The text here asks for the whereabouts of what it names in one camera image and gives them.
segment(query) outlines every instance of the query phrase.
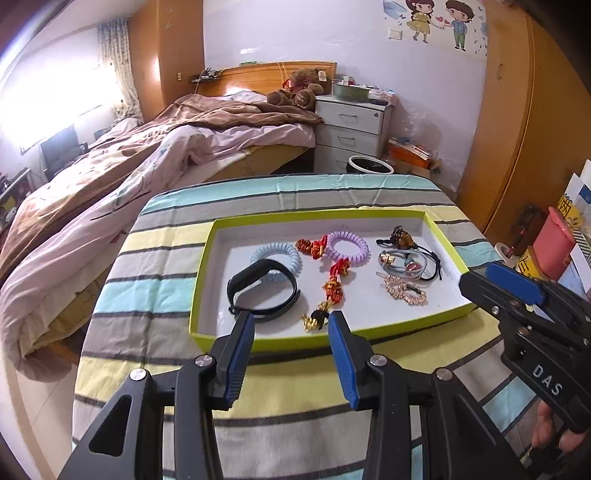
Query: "wooden wardrobe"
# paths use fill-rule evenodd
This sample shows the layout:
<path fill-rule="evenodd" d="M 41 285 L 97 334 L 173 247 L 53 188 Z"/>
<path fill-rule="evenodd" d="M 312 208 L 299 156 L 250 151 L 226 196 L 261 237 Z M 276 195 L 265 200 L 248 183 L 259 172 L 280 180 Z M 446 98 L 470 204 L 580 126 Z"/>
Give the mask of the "wooden wardrobe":
<path fill-rule="evenodd" d="M 547 213 L 591 158 L 591 96 L 524 11 L 496 0 L 485 0 L 485 7 L 485 89 L 457 204 L 493 244 L 510 244 L 523 208 L 534 204 Z"/>
<path fill-rule="evenodd" d="M 129 19 L 129 48 L 144 121 L 193 93 L 203 60 L 203 0 L 148 0 Z"/>

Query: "blue gripper pad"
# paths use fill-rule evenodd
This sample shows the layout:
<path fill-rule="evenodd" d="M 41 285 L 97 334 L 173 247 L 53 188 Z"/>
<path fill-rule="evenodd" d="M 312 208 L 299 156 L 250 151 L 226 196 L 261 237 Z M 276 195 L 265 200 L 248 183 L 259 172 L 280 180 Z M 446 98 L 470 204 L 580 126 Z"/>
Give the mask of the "blue gripper pad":
<path fill-rule="evenodd" d="M 340 387 L 353 410 L 359 405 L 359 391 L 355 380 L 355 369 L 349 355 L 349 350 L 339 327 L 335 314 L 329 316 L 329 342 L 335 359 L 336 370 L 339 374 Z"/>
<path fill-rule="evenodd" d="M 234 402 L 240 395 L 254 339 L 255 318 L 250 313 L 246 319 L 240 340 L 232 354 L 230 366 L 228 367 L 226 392 L 224 393 L 226 401 Z"/>
<path fill-rule="evenodd" d="M 511 292 L 526 305 L 543 305 L 545 294 L 535 282 L 524 275 L 498 263 L 486 268 L 486 278 Z"/>

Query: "purple spiral hair tie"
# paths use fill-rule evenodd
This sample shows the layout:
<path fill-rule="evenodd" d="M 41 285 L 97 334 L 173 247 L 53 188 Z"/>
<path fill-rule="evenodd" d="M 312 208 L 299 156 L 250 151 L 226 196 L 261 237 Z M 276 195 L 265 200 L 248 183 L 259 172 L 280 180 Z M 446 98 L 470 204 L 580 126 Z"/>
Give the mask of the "purple spiral hair tie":
<path fill-rule="evenodd" d="M 354 243 L 359 248 L 359 253 L 357 255 L 343 255 L 340 252 L 337 252 L 334 248 L 334 244 L 337 240 L 347 240 L 349 242 Z M 326 250 L 324 251 L 325 255 L 328 255 L 332 258 L 335 262 L 338 262 L 342 258 L 346 258 L 353 265 L 359 265 L 367 259 L 369 256 L 369 247 L 368 244 L 365 243 L 359 235 L 355 235 L 352 232 L 332 232 L 327 239 L 326 242 Z"/>

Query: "brown teddy bear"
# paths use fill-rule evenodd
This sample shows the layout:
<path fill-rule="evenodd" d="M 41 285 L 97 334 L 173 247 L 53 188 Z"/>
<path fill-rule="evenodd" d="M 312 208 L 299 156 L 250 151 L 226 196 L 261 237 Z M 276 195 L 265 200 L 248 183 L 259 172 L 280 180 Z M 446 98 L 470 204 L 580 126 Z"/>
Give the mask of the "brown teddy bear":
<path fill-rule="evenodd" d="M 267 95 L 272 105 L 294 105 L 305 110 L 314 110 L 316 95 L 330 92 L 330 84 L 322 69 L 298 69 L 284 83 L 283 88 Z"/>

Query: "striped tablecloth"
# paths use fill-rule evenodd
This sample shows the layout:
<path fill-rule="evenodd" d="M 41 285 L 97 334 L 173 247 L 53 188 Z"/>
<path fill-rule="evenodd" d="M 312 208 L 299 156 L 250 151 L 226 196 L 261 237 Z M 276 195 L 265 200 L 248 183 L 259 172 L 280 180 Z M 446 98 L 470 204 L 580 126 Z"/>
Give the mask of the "striped tablecloth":
<path fill-rule="evenodd" d="M 224 181 L 153 198 L 127 237 L 90 321 L 76 381 L 73 443 L 129 372 L 173 370 L 200 353 L 188 335 L 197 266 L 213 220 L 327 208 L 422 209 L 473 270 L 498 260 L 466 216 L 428 180 L 412 176 L 290 176 Z M 483 405 L 517 455 L 531 440 L 534 394 L 500 359 L 497 321 L 478 309 L 444 325 L 378 343 L 404 368 L 448 366 Z M 173 410 L 163 467 L 174 478 Z M 350 411 L 330 355 L 254 359 L 230 412 L 215 412 L 225 478 L 361 478 L 369 412 Z M 421 478 L 418 409 L 413 478 Z"/>

